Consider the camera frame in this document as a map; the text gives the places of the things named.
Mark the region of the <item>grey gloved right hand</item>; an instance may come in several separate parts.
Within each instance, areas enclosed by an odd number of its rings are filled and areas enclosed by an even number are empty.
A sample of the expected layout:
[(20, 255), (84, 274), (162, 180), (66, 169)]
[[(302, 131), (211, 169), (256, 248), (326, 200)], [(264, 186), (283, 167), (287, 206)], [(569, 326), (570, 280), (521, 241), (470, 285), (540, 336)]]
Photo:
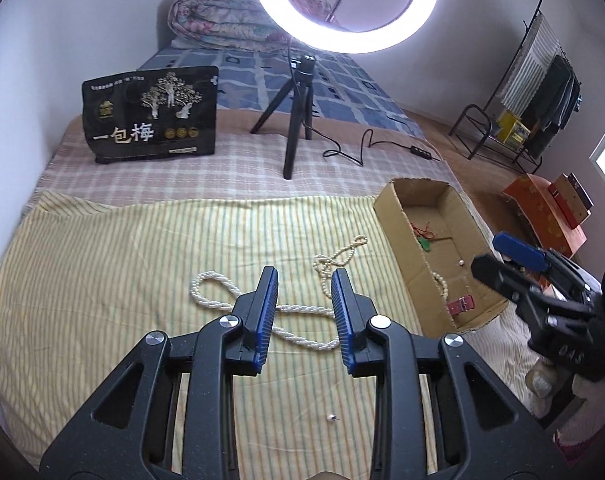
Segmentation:
[(527, 371), (530, 411), (566, 446), (583, 444), (605, 426), (605, 379), (591, 382), (541, 358)]

